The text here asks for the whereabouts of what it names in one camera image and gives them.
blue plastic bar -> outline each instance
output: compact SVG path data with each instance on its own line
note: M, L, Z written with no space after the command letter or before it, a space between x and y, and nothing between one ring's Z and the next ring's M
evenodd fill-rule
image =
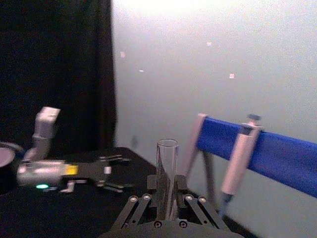
M229 160L240 125L206 118L197 148ZM317 144L261 132L249 169L317 198Z

yellow label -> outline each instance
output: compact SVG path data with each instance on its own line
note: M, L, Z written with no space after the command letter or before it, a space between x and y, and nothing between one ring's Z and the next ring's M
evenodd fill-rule
M67 165L66 175L76 175L78 172L78 165Z

green led light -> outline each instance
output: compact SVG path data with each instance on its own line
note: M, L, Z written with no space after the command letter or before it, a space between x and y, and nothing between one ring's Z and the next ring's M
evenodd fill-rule
M49 186L47 184L39 184L39 185L36 185L35 187L38 189L45 189L45 188L48 188Z

black table surface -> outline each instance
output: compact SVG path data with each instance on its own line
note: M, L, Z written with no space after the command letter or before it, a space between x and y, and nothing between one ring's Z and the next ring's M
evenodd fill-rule
M131 191L118 195L87 184L76 184L70 194L19 187L0 196L0 237L96 238L109 231L128 198L147 192L147 176L155 174L155 167L127 148L54 158L92 162L115 154L132 161L114 166L109 181L133 183Z

black curtain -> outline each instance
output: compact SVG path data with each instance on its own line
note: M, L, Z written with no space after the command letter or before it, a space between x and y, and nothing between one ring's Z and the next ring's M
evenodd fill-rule
M110 1L5 1L0 140L28 149L36 113L61 109L51 155L113 146Z

